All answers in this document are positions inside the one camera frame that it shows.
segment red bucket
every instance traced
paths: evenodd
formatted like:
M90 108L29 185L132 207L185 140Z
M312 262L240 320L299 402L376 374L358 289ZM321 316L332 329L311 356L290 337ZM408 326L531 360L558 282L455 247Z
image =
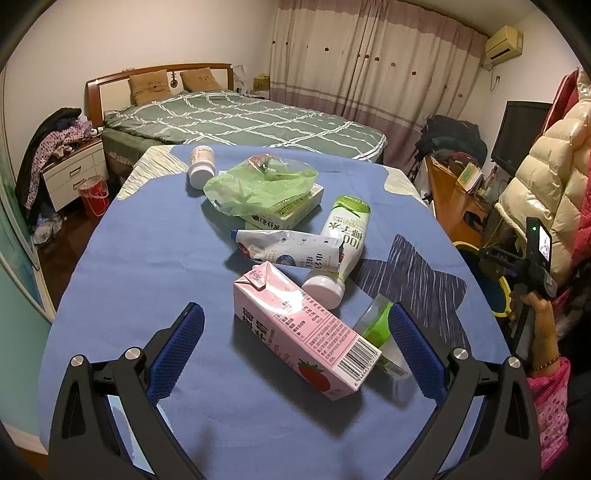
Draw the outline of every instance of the red bucket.
M109 189L101 175L83 180L78 185L78 194L84 203L88 218L102 217L109 206Z

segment bed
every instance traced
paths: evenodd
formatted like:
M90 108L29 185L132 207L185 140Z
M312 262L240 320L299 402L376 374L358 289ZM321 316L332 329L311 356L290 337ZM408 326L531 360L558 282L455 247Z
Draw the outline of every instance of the bed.
M201 68L210 68L223 89L184 91L177 75ZM173 96L133 105L129 77L164 69ZM102 139L109 169L122 177L129 176L148 148L163 144L280 147L374 163L381 162L388 144L381 132L340 116L234 92L233 71L227 63L126 70L91 80L87 93L90 120L95 128L104 127Z

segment blue gripper pad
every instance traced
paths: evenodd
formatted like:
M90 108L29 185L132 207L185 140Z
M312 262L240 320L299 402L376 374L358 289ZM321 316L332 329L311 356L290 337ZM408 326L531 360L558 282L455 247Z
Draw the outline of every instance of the blue gripper pad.
M398 303L390 308L388 328L423 395L435 400L437 405L442 405L447 395L445 367L408 313Z
M194 305L156 357L150 368L150 386L146 392L154 405L172 393L204 327L203 309Z

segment snack package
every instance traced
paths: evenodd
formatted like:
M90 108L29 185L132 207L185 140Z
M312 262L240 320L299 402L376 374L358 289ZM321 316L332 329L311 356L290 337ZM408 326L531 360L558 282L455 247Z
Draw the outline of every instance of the snack package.
M265 214L281 202L308 195L317 177L318 172L307 163L263 154L220 173L205 184L203 191L226 215Z
M231 230L230 235L240 251L256 262L339 271L342 238L293 230Z
M320 205L323 193L324 187L314 183L311 190L302 198L279 202L270 212L241 215L241 217L250 225L261 229L293 230L312 210Z
M234 282L234 313L330 400L357 391L381 354L270 262Z

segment puffer jacket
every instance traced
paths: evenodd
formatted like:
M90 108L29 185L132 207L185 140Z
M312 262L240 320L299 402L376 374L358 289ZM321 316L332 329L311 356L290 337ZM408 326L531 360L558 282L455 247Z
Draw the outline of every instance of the puffer jacket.
M583 96L535 142L495 205L522 244L525 218L542 220L552 234L551 274L558 286L564 285L571 273L590 153L591 98Z

